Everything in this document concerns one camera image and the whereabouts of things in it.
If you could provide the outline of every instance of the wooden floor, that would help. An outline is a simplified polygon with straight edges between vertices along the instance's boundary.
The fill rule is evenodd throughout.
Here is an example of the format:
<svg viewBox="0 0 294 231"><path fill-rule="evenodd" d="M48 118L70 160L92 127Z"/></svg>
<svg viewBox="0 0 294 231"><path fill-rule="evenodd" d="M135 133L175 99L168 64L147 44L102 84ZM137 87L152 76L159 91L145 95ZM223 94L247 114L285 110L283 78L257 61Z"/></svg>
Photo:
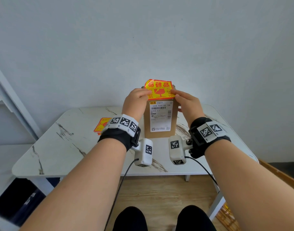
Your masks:
<svg viewBox="0 0 294 231"><path fill-rule="evenodd" d="M171 231L185 206L196 205L207 212L216 195L208 175L192 175L189 182L184 176L126 177L106 230L113 229L123 209L135 206L144 213L148 231ZM217 218L213 224L217 230L227 231Z"/></svg>

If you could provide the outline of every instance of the black cable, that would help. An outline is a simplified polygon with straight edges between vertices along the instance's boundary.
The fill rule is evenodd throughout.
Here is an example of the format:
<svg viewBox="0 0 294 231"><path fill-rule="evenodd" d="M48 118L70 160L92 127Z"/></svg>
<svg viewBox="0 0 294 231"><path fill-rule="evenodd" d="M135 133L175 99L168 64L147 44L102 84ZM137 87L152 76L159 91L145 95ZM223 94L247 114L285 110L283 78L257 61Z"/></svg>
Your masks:
<svg viewBox="0 0 294 231"><path fill-rule="evenodd" d="M185 156L185 158L189 158L189 159L195 160L197 163L199 163L196 159L194 159L192 157ZM213 178L213 176L208 172L208 170L201 163L199 163L199 165L202 166L203 169L205 169L205 171L208 173L208 175L211 177L211 179L218 185L218 183L215 181L215 179Z"/></svg>
<svg viewBox="0 0 294 231"><path fill-rule="evenodd" d="M110 211L110 213L109 213L109 215L108 215L107 222L106 222L106 225L105 225L104 230L106 230L106 227L107 227L108 221L109 221L109 219L110 219L110 217L111 217L111 213L113 212L113 209L114 209L114 206L115 206L115 203L116 203L116 200L117 200L117 197L118 197L118 194L119 194L120 188L121 188L121 186L122 186L122 183L124 182L124 179L125 179L125 177L126 177L128 171L129 171L131 165L132 165L135 161L138 161L138 160L139 160L139 159L134 159L134 161L132 161L132 163L131 163L130 166L128 167L128 169L127 169L127 171L126 171L124 177L122 178L122 181L121 181L121 183L120 183L120 185L119 185L119 188L118 188L118 190L117 190L117 194L116 194L116 196L115 196L115 199L114 199L113 205L112 205L112 207L111 207L111 211Z"/></svg>

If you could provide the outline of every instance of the hand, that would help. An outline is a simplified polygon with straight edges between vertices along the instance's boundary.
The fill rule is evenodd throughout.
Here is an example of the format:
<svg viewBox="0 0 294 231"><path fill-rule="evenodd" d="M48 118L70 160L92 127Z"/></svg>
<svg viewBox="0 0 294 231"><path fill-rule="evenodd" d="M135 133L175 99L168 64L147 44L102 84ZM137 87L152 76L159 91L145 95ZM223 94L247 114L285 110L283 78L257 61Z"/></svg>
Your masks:
<svg viewBox="0 0 294 231"><path fill-rule="evenodd" d="M151 93L151 90L145 88L134 89L126 97L121 113L133 117L139 122L145 112L148 95Z"/></svg>
<svg viewBox="0 0 294 231"><path fill-rule="evenodd" d="M176 101L181 105L181 109L178 111L183 113L189 128L195 119L205 116L198 98L176 89L172 89L170 92L175 94Z"/></svg>

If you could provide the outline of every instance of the wristband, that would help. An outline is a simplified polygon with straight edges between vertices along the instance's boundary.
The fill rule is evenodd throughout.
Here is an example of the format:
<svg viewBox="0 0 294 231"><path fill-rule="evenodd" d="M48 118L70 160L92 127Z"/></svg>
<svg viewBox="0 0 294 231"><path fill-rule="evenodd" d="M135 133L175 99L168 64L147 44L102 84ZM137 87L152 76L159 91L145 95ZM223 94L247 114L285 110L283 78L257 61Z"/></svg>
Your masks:
<svg viewBox="0 0 294 231"><path fill-rule="evenodd" d="M108 124L101 131L101 136L98 140L111 138L120 141L128 151L131 147L138 146L141 129L138 127L138 122L125 114L117 115L108 121Z"/></svg>
<svg viewBox="0 0 294 231"><path fill-rule="evenodd" d="M189 133L193 139L193 148L189 152L195 159L205 155L206 149L218 140L225 139L231 142L220 123L206 117L194 120Z"/></svg>

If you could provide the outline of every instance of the barcode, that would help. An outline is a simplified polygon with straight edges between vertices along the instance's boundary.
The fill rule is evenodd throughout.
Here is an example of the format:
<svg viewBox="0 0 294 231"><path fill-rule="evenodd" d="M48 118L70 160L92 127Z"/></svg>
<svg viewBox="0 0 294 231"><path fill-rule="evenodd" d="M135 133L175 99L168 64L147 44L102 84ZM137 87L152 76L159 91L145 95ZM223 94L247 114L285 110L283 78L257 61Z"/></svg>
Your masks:
<svg viewBox="0 0 294 231"><path fill-rule="evenodd" d="M152 107L151 109L166 109L166 107Z"/></svg>
<svg viewBox="0 0 294 231"><path fill-rule="evenodd" d="M170 119L172 117L172 111L168 110L167 111L167 119Z"/></svg>

